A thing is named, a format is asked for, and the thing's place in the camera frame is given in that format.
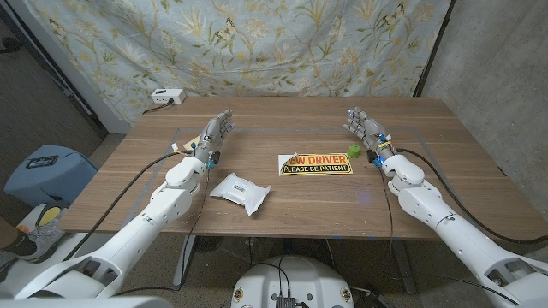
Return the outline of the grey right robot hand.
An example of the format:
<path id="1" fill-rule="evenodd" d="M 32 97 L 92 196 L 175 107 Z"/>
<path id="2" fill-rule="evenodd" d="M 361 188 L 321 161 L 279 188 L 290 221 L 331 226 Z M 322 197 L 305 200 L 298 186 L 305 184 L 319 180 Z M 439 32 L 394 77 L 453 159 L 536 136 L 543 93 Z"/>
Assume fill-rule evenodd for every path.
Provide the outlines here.
<path id="1" fill-rule="evenodd" d="M 396 155 L 390 135 L 360 107 L 348 111 L 347 123 L 343 127 L 361 139 L 364 146 L 375 153 L 381 162 Z"/>

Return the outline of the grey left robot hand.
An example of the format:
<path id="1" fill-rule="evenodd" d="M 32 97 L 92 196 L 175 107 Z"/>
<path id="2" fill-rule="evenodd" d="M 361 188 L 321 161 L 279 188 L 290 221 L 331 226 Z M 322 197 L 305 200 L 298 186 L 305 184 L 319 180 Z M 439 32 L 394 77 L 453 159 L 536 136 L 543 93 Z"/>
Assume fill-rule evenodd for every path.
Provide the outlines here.
<path id="1" fill-rule="evenodd" d="M 232 131 L 233 110 L 225 110 L 213 117 L 202 130 L 200 140 L 194 148 L 194 157 L 208 163 L 211 156 L 222 147 L 224 139 Z"/>

